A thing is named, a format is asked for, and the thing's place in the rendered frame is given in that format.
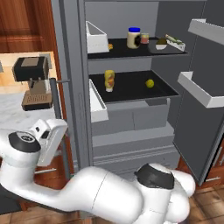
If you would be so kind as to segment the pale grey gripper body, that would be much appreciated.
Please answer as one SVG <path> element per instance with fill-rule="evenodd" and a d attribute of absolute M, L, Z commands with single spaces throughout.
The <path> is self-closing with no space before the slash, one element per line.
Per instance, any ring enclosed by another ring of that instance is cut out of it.
<path fill-rule="evenodd" d="M 67 131 L 67 122 L 62 119 L 49 119 L 45 121 L 48 137 L 41 147 L 38 166 L 48 166 L 58 149 L 60 142 Z"/>

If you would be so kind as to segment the white door bin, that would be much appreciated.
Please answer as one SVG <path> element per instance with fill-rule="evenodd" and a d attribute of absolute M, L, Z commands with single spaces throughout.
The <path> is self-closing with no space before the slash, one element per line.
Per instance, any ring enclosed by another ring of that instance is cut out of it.
<path fill-rule="evenodd" d="M 88 53 L 108 53 L 109 52 L 109 41 L 108 35 L 100 28 L 86 22 L 86 33 L 87 33 L 87 52 Z"/>
<path fill-rule="evenodd" d="M 224 27 L 209 24 L 205 19 L 193 19 L 189 24 L 188 31 L 224 46 Z"/>
<path fill-rule="evenodd" d="M 109 119 L 107 107 L 99 95 L 92 80 L 89 80 L 91 122 L 103 122 Z"/>
<path fill-rule="evenodd" d="M 224 96 L 211 96 L 193 80 L 193 72 L 181 72 L 178 83 L 207 109 L 223 108 Z"/>

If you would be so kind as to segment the grey fridge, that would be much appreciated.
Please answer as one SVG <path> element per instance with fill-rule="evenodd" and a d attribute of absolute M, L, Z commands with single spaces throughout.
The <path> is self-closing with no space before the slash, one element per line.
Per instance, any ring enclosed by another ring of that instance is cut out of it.
<path fill-rule="evenodd" d="M 87 59 L 90 74 L 105 74 L 153 70 L 179 93 L 169 97 L 170 108 L 166 125 L 161 128 L 117 132 L 93 136 L 93 164 L 124 177 L 146 163 L 176 167 L 185 160 L 174 145 L 184 88 L 178 83 L 179 74 L 188 72 L 193 60 L 196 36 L 188 31 L 194 18 L 203 14 L 207 0 L 84 0 L 86 22 L 100 28 L 109 39 L 127 39 L 130 27 L 139 27 L 150 38 L 165 38 L 168 34 L 185 43 L 187 55 Z"/>

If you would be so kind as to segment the grey fridge drawer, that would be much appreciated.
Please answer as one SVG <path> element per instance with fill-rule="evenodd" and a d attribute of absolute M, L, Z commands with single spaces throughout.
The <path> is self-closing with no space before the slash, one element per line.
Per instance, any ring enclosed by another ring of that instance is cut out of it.
<path fill-rule="evenodd" d="M 108 120 L 92 124 L 93 136 L 164 127 L 170 99 L 110 103 L 107 108 Z"/>

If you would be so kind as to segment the black fridge shelf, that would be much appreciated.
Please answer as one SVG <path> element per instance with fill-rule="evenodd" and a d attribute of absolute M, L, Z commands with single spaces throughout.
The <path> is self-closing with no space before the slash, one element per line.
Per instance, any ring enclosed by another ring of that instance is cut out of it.
<path fill-rule="evenodd" d="M 141 58 L 141 57 L 158 57 L 158 56 L 175 56 L 175 55 L 187 55 L 188 52 L 181 54 L 153 54 L 149 52 L 148 44 L 140 45 L 137 49 L 129 49 L 127 47 L 126 38 L 110 38 L 108 40 L 110 44 L 113 44 L 113 49 L 109 52 L 101 53 L 89 53 L 87 58 L 89 60 L 109 60 L 109 59 L 123 59 L 123 58 Z"/>
<path fill-rule="evenodd" d="M 165 99 L 179 96 L 179 93 L 153 70 L 116 73 L 115 85 L 111 93 L 106 91 L 103 73 L 90 74 L 89 78 L 105 103 L 131 102 L 152 98 Z M 154 80 L 154 87 L 146 87 L 145 82 L 148 79 Z"/>

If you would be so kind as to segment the grey fridge door, two bins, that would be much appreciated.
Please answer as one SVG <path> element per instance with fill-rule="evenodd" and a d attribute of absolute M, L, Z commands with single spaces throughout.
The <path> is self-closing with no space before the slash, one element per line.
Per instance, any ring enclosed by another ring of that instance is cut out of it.
<path fill-rule="evenodd" d="M 224 27 L 224 0 L 207 0 L 202 16 L 194 19 Z M 224 96 L 224 45 L 195 36 L 188 72 L 211 96 Z M 223 134 L 224 107 L 205 108 L 184 89 L 174 145 L 198 184 L 206 179 Z"/>

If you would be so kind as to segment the brown wooden base cupboard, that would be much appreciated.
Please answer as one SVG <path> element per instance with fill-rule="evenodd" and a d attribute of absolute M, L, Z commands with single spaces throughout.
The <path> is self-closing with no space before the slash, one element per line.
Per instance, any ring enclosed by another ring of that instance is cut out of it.
<path fill-rule="evenodd" d="M 8 190 L 34 183 L 53 189 L 61 189 L 67 182 L 62 153 L 62 144 L 60 144 L 52 162 L 44 167 L 37 165 L 37 153 L 30 153 L 25 156 L 24 161 L 5 157 L 0 168 L 1 185 Z"/>

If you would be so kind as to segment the black and tan coffee machine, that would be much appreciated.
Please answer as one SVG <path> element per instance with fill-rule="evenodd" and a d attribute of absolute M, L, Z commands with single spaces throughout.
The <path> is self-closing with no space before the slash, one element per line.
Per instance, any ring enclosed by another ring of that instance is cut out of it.
<path fill-rule="evenodd" d="M 50 109 L 53 98 L 48 82 L 49 66 L 45 56 L 20 57 L 12 68 L 16 82 L 26 81 L 28 90 L 22 100 L 24 111 Z"/>

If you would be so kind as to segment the yellow squeeze bottle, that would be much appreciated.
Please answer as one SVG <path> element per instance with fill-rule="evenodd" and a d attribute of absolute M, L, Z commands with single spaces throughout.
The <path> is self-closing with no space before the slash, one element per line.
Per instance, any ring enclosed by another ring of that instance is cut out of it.
<path fill-rule="evenodd" d="M 104 74 L 104 84 L 107 92 L 112 92 L 115 85 L 115 72 L 106 70 Z"/>

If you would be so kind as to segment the white jar with blue lid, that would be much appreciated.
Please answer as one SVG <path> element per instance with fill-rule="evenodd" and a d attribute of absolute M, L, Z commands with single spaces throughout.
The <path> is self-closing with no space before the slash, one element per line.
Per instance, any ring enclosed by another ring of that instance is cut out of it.
<path fill-rule="evenodd" d="M 127 47 L 137 49 L 141 42 L 141 32 L 139 27 L 130 27 L 127 35 Z"/>

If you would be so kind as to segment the white bowl with dark food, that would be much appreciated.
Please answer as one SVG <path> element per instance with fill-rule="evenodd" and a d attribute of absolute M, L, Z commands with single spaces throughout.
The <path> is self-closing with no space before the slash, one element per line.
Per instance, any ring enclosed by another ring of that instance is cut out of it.
<path fill-rule="evenodd" d="M 156 43 L 157 50 L 164 50 L 167 47 L 167 40 L 165 38 L 160 38 Z"/>

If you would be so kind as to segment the brown wooden wall cupboard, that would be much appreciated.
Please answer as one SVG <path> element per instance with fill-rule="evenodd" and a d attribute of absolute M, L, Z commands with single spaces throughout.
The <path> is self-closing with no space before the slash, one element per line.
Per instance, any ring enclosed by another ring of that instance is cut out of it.
<path fill-rule="evenodd" d="M 51 0 L 0 0 L 0 53 L 55 48 Z"/>

